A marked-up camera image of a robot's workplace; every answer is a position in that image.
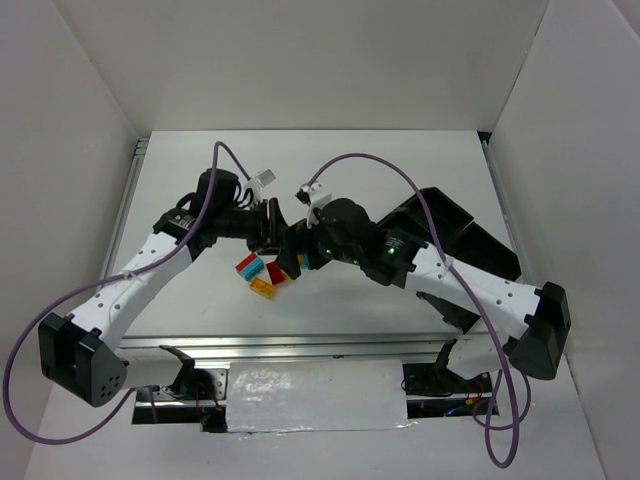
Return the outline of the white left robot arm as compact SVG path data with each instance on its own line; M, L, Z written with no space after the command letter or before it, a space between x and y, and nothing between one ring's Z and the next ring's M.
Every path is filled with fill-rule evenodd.
M260 196L274 179L269 170L246 184L226 170L202 173L196 190L154 224L117 281L66 316L50 313L43 319L38 340L44 376L93 407L128 388L184 393L194 378L194 359L168 345L125 351L121 341L156 295L219 238L242 239L258 253L274 252L284 219L276 200Z

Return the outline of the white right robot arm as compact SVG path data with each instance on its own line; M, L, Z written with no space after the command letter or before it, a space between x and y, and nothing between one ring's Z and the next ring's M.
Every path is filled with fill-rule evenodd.
M313 225L301 220L276 235L276 263L291 278L300 275L300 255L311 270L330 261L355 265L380 285L448 302L486 321L488 346L457 341L449 349L447 367L456 375L473 378L497 360L534 379L555 378L571 328L562 286L519 284L481 270L410 231L374 223L349 199L329 202L316 218Z

